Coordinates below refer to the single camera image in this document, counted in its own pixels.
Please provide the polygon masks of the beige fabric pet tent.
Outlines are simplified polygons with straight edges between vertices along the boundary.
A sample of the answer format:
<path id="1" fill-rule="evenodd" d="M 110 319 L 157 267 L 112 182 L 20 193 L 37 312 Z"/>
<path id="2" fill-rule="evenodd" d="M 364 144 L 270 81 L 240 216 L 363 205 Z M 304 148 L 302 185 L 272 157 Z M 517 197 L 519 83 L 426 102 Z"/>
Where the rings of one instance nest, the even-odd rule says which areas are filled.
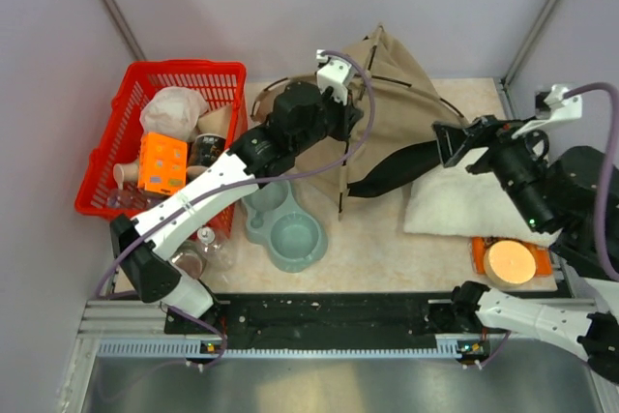
<path id="1" fill-rule="evenodd" d="M 414 90 L 389 82 L 371 79 L 368 96 L 363 80 L 355 76 L 349 84 L 354 104 L 365 113 L 376 106 L 375 117 L 364 117 L 351 134 L 350 141 L 360 141 L 365 130 L 368 139 L 345 163 L 330 170 L 323 167 L 346 152 L 344 142 L 325 138 L 300 155 L 295 170 L 306 172 L 309 182 L 319 191 L 344 207 L 348 198 L 374 198 L 403 187 L 439 164 L 435 122 L 463 127 L 466 118 L 458 118 L 439 100 L 439 94 L 423 68 L 406 47 L 382 25 L 362 40 L 349 45 L 344 53 L 363 66 L 368 77 L 373 75 L 399 79 L 413 85 Z"/>

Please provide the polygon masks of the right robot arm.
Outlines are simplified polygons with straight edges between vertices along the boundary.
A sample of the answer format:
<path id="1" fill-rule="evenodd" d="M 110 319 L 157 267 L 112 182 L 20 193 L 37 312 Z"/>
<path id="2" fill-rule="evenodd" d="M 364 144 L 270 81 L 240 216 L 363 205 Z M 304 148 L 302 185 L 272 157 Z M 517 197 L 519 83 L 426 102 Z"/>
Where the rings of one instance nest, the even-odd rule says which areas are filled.
<path id="1" fill-rule="evenodd" d="M 567 150 L 548 163 L 533 148 L 546 143 L 539 129 L 520 120 L 482 116 L 467 127 L 432 126 L 438 157 L 453 167 L 472 149 L 485 152 L 467 166 L 470 174 L 493 174 L 534 232 L 558 233 L 551 249 L 591 283 L 593 267 L 607 275 L 618 262 L 618 171 L 612 159 L 589 146 Z M 618 380 L 618 310 L 560 310 L 467 281 L 451 296 L 451 317 L 462 331 L 481 328 L 516 332 L 561 348 L 604 379 Z"/>

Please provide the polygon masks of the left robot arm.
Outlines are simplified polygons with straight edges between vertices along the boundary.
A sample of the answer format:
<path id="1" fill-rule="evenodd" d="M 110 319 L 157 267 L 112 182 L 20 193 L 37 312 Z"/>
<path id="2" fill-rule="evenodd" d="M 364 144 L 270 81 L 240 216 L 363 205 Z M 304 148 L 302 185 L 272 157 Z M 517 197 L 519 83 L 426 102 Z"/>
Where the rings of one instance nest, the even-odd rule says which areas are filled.
<path id="1" fill-rule="evenodd" d="M 207 287 L 171 261 L 179 246 L 237 200 L 276 181 L 293 178 L 296 158 L 319 141 L 343 140 L 362 118 L 374 122 L 349 98 L 339 101 L 337 86 L 305 81 L 276 96 L 264 123 L 243 133 L 214 164 L 157 207 L 133 218 L 121 214 L 110 224 L 115 260 L 144 303 L 163 303 L 186 314 L 198 332 L 219 323 L 219 309 Z"/>

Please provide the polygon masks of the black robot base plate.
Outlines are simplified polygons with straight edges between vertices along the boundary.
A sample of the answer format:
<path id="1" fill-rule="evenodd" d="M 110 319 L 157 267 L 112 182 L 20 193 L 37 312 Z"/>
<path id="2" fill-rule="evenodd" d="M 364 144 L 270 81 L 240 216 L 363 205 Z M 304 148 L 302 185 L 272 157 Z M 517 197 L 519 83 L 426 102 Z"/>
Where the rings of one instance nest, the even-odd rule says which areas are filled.
<path id="1" fill-rule="evenodd" d="M 459 323 L 443 293 L 219 293 L 207 323 L 230 349 L 433 348 L 437 335 L 487 335 Z"/>

